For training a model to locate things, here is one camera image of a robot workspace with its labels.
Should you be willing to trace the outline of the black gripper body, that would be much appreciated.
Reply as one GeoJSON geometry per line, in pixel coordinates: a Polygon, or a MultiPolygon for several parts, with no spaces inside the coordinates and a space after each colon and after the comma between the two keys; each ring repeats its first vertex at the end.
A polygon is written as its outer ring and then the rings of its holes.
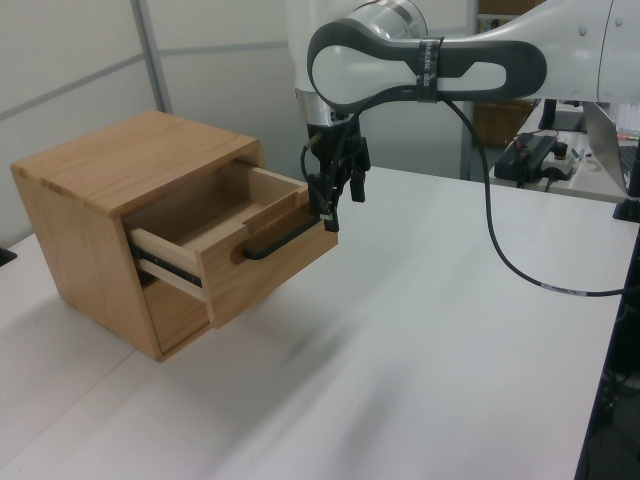
{"type": "Polygon", "coordinates": [[[349,118],[337,124],[306,126],[309,137],[320,133],[321,138],[312,146],[312,154],[320,162],[320,172],[329,173],[335,155],[340,158],[358,158],[364,154],[364,141],[360,131],[360,122],[349,118]]]}

